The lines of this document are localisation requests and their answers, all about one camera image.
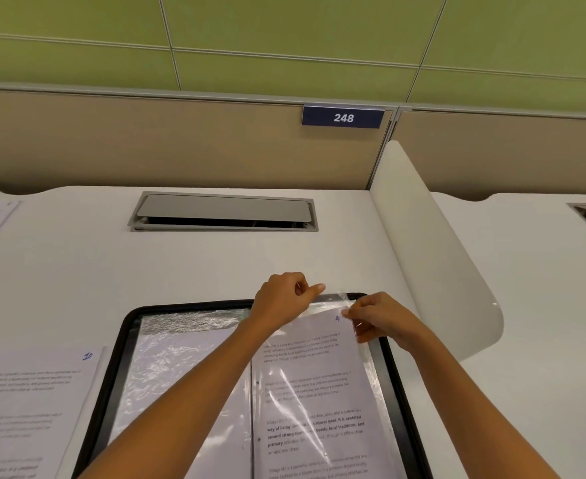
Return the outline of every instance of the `sheet of paper with number 10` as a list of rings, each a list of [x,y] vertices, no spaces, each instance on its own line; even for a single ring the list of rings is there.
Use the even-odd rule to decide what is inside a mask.
[[[256,479],[397,477],[352,323],[300,317],[253,358]]]

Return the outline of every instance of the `white desk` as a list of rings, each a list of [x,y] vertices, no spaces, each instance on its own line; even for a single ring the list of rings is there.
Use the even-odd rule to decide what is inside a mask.
[[[586,479],[586,195],[435,193],[504,312],[504,335],[464,368],[563,479]],[[436,478],[465,478],[423,385],[407,386]]]
[[[0,229],[0,343],[113,345],[134,308],[252,298],[272,273],[292,270],[328,292],[386,290],[411,301],[368,192],[215,189],[313,198],[320,232],[132,233],[127,223],[143,190],[211,193],[66,187],[20,197],[25,203]],[[59,479],[73,470],[98,388]]]

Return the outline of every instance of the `hand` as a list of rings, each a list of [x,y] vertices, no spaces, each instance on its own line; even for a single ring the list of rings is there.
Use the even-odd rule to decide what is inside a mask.
[[[306,311],[324,289],[324,284],[309,287],[301,272],[273,274],[257,291],[247,321],[250,320],[269,331],[270,336]]]
[[[358,343],[388,336],[408,351],[411,341],[428,330],[415,314],[385,292],[360,297],[341,313],[353,321]]]

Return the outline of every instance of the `number 248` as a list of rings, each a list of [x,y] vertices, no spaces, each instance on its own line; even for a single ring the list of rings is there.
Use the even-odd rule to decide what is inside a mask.
[[[353,119],[355,119],[354,114],[336,114],[335,115],[335,119],[333,119],[333,121],[335,122],[353,122]]]

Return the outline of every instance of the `green wall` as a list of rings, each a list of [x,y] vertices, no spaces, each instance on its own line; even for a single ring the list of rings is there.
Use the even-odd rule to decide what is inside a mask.
[[[586,0],[161,1],[0,0],[0,81],[586,112]]]

